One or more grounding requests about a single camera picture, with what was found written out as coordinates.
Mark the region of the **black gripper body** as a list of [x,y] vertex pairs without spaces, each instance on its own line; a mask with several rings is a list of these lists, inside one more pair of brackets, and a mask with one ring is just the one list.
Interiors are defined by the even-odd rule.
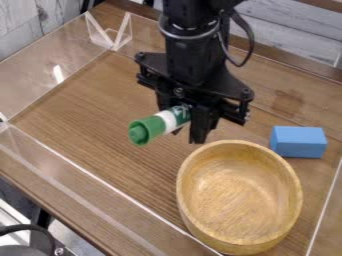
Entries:
[[210,107],[220,119],[245,124],[254,91],[228,68],[245,65],[229,54],[230,30],[164,30],[162,35],[166,50],[136,55],[138,83],[156,93],[184,91],[184,104]]

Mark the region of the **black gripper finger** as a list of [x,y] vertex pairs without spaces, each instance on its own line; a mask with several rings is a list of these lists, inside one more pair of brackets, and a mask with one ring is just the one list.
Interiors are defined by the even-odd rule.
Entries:
[[216,109],[198,105],[192,109],[190,143],[205,144],[212,130],[217,128],[220,113]]
[[157,102],[160,110],[168,110],[172,107],[181,106],[184,104],[185,92],[157,92]]

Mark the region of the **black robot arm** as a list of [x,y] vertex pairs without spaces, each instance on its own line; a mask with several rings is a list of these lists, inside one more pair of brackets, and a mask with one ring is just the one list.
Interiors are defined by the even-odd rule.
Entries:
[[160,31],[164,53],[140,52],[138,82],[156,91],[160,112],[134,121],[129,136],[146,145],[190,127],[190,142],[202,144],[222,118],[242,125],[250,114],[253,89],[228,69],[241,67],[229,54],[230,24],[249,36],[250,25],[236,7],[244,0],[164,0]]

